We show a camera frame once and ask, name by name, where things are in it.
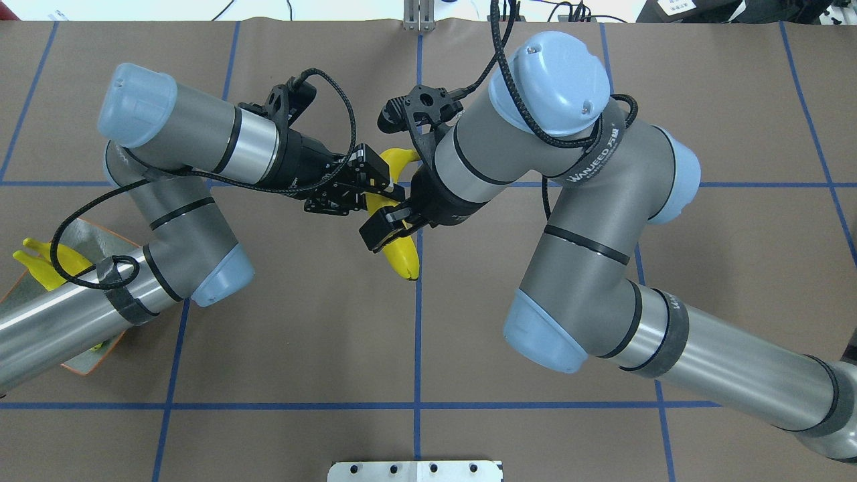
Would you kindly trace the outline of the yellow banana across basket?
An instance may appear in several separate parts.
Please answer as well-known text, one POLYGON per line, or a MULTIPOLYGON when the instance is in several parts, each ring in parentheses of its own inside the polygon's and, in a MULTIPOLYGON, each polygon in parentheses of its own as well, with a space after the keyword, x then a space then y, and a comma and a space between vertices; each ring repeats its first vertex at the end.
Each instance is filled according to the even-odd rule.
MULTIPOLYGON (((22 244, 28 250, 36 253, 37 259, 41 259, 47 263, 41 264, 42 266, 45 266, 45 268, 40 268, 40 271, 46 271, 47 268, 51 268, 54 272, 56 272, 56 268, 53 268, 51 263, 50 243, 43 243, 34 238, 25 238, 24 241, 22 241, 22 244)), ((58 249, 56 249, 56 260, 58 260, 60 266, 69 275, 73 276, 82 274, 86 269, 92 268, 92 266, 94 266, 94 263, 91 262, 91 260, 87 259, 79 252, 63 244, 59 244, 58 249)))

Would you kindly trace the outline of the small yellow banana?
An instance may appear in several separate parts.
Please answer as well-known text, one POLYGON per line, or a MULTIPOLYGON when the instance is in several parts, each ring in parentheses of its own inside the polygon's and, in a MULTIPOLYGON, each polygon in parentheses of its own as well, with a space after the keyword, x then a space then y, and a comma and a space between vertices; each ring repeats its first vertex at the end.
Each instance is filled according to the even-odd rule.
POLYGON ((56 269, 49 260, 30 255, 30 253, 23 250, 16 250, 12 256, 13 259, 24 265, 31 278, 37 281, 46 292, 51 292, 66 283, 65 278, 56 272, 56 269))

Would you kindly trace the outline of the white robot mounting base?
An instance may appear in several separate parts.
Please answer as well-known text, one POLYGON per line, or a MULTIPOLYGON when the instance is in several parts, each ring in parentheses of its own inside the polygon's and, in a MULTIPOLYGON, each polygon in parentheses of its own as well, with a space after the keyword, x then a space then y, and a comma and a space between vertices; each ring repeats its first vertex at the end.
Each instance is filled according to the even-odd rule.
POLYGON ((504 481, 501 461, 343 461, 327 481, 504 481))

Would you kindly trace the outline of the aluminium frame post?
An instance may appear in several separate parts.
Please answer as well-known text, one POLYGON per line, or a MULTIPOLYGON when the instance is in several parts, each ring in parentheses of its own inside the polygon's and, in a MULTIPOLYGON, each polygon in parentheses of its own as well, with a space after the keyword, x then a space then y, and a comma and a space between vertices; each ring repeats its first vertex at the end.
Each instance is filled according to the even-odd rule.
POLYGON ((435 1, 404 0, 403 30, 422 35, 435 30, 435 1))

